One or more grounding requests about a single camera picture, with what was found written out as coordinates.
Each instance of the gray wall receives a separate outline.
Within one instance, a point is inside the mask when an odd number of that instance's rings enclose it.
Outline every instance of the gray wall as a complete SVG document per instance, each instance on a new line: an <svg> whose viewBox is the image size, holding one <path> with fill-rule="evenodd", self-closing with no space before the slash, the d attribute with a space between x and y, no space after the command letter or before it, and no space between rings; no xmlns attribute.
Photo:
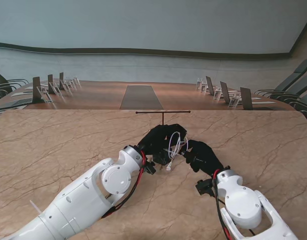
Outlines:
<svg viewBox="0 0 307 240"><path fill-rule="evenodd" d="M0 43L286 53L307 0L0 0Z"/></svg>
<svg viewBox="0 0 307 240"><path fill-rule="evenodd" d="M0 73L7 79L32 81L47 75L78 76L89 81L196 83L210 76L230 88L275 88L307 59L307 32L293 57L276 60L219 60L131 54L46 54L0 48Z"/></svg>

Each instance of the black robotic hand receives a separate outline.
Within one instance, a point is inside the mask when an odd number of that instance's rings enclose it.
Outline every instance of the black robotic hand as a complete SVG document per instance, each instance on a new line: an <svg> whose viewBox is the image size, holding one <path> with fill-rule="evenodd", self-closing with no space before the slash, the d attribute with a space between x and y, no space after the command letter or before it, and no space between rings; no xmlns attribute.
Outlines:
<svg viewBox="0 0 307 240"><path fill-rule="evenodd" d="M217 169L224 169L212 148L204 142L189 140L188 150L191 149L191 151L186 151L186 148L186 145L182 146L180 153L185 157L186 163L190 164L195 173L202 170L211 176Z"/></svg>
<svg viewBox="0 0 307 240"><path fill-rule="evenodd" d="M179 124L157 125L143 137L137 147L146 155L157 155L163 152L167 153L164 149L168 149L170 138L174 132L180 133L181 141L184 140L187 134L186 129ZM171 146L176 145L177 136L172 138Z"/></svg>

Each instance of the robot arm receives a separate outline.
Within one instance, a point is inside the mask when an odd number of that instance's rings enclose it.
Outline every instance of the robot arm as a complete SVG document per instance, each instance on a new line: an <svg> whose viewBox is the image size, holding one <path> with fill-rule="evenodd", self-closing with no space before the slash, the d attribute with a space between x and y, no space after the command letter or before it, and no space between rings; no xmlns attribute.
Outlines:
<svg viewBox="0 0 307 240"><path fill-rule="evenodd" d="M182 140L187 133L179 124L158 125L137 146L119 151L116 163L111 158L103 159L67 185L43 212L34 205L40 214L3 240L65 240L115 212L130 197L129 193L116 205L130 189L132 172L139 171L139 175L131 194L144 170L151 174L156 171L154 164L146 161L146 155L163 157L160 155L167 153L163 149L168 148L174 132L179 132ZM97 180L108 195L98 187Z"/></svg>
<svg viewBox="0 0 307 240"><path fill-rule="evenodd" d="M119 151L116 163L103 159L67 185L39 216L3 240L65 240L83 231L126 194L131 173L143 163L143 155L132 146ZM98 178L109 197L97 186Z"/></svg>
<svg viewBox="0 0 307 240"><path fill-rule="evenodd" d="M152 155L156 163L170 163L169 147L177 144L172 139L174 132L178 132L180 141L183 142L187 131L182 126L158 125L150 130L137 146L127 146L119 151L116 163L111 158L100 161L66 186L43 212L39 211L39 216L3 240L66 240L90 227L100 218L115 212L136 189L144 170L155 173L154 163L147 162L146 155ZM188 150L183 147L180 153L194 172L202 170L212 176L212 179L198 182L196 188L199 193L225 199L226 207L220 209L218 214L227 239L230 239L225 231L227 228L236 240L245 239L236 225L253 229L260 224L264 211L271 220L271 227L248 239L297 240L266 197L257 190L243 186L243 178L229 167L224 168L207 144L189 140ZM129 195L116 205L130 189L131 174L134 171L139 171L136 184ZM97 179L109 193L107 196L98 187Z"/></svg>
<svg viewBox="0 0 307 240"><path fill-rule="evenodd" d="M236 174L230 167L224 168L213 150L204 142L189 140L189 149L180 150L194 172L202 170L212 179L200 180L196 185L199 193L210 194L212 197L224 198L225 207L220 209L220 222L224 222L236 240L297 240L297 237L283 221L269 200L257 190L243 186L243 177ZM271 226L267 230L253 236L244 237L236 226L243 229L254 229L262 220L264 212Z"/></svg>

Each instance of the beige marble surface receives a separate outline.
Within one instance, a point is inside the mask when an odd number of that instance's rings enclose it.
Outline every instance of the beige marble surface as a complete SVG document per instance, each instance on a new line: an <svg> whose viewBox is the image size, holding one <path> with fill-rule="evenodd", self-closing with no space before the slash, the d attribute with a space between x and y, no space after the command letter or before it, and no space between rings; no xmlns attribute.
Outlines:
<svg viewBox="0 0 307 240"><path fill-rule="evenodd" d="M307 121L296 111L166 114L188 138L210 145L224 165L260 190L300 240L307 239ZM118 157L161 123L160 114L119 110L11 110L0 117L0 238L44 210L99 160ZM224 240L215 199L200 196L181 156L172 171L144 174L118 212L72 240Z"/></svg>

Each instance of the conference table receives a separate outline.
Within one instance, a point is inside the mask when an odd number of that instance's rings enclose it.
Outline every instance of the conference table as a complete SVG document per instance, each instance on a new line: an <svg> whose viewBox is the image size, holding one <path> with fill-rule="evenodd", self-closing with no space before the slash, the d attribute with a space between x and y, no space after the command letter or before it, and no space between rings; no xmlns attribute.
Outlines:
<svg viewBox="0 0 307 240"><path fill-rule="evenodd" d="M105 82L80 81L81 86L71 89L72 94L62 90L62 97L51 94L53 103L37 103L25 109L98 109L98 110L228 110L224 100L213 100L208 92L196 90L195 84L162 83L162 82ZM0 99L3 103L30 98L31 95L12 96L15 93L27 92L27 84ZM272 110L294 110L290 105L267 97L255 102L275 102L259 104L257 107L268 107Z"/></svg>
<svg viewBox="0 0 307 240"><path fill-rule="evenodd" d="M16 109L1 115L0 239L39 215L30 200L43 211L66 185L100 160L117 159L119 150L162 123L160 113L119 110L126 87L117 84L122 96L111 101L116 109ZM307 240L307 120L300 112L192 110L165 114L164 120L212 147L245 186L265 194L298 239ZM180 155L171 171L159 164L155 169L142 175L120 210L70 240L225 240L215 199L195 188L209 176L193 172ZM269 226L263 219L255 233Z"/></svg>

